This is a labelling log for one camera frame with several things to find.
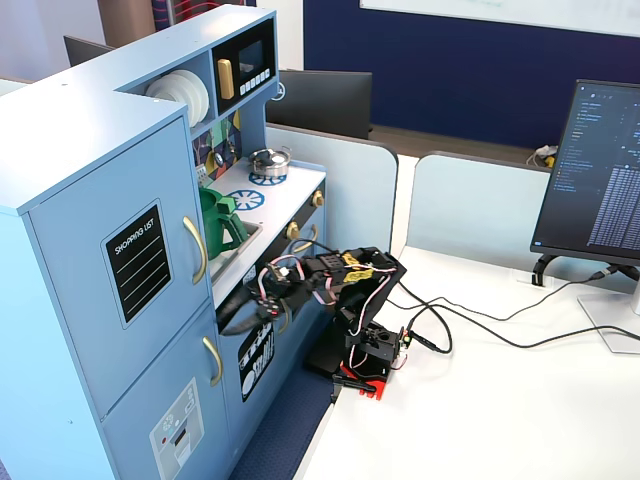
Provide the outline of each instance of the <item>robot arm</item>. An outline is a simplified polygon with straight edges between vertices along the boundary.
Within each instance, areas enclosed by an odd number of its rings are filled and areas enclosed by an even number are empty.
[[[293,258],[294,267],[280,266]],[[376,384],[379,396],[378,387],[384,386],[398,357],[403,331],[391,332],[373,318],[405,273],[395,258],[373,247],[301,259],[279,257],[247,285],[258,304],[256,315],[223,334],[239,334],[274,321],[282,313],[283,301],[295,310],[316,297],[335,309],[335,322],[344,336],[343,372],[369,386]]]

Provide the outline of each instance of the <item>silver pot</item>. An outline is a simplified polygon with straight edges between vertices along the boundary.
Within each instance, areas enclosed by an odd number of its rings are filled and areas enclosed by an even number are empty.
[[[253,173],[256,175],[280,177],[286,175],[289,171],[291,150],[287,147],[282,147],[282,150],[264,148],[253,152],[249,156],[249,161],[251,162]]]

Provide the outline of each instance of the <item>computer monitor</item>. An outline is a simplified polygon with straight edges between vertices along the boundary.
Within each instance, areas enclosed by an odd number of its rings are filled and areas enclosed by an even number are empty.
[[[640,265],[640,85],[578,81],[531,251]],[[640,334],[640,289],[578,300],[594,325]],[[640,353],[600,333],[612,352]]]
[[[267,122],[368,139],[371,73],[282,70],[286,95],[267,102]]]
[[[67,48],[67,56],[72,67],[93,60],[100,55],[113,50],[113,47],[89,42],[81,38],[64,36],[64,45]]]

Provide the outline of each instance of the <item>chalkboard label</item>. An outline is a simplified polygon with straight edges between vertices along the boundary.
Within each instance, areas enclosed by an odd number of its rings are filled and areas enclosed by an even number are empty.
[[[106,248],[122,313],[129,323],[171,280],[158,206],[127,225]]]
[[[274,352],[273,323],[254,328],[242,342],[238,351],[238,367],[240,368],[243,402],[247,401],[253,389],[256,388],[258,380],[271,363]]]

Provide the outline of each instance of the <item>blue wall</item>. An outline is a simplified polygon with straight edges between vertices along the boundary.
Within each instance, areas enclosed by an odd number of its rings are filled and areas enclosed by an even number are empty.
[[[640,38],[305,0],[305,69],[371,71],[372,122],[488,142],[557,143],[578,78],[640,83]]]

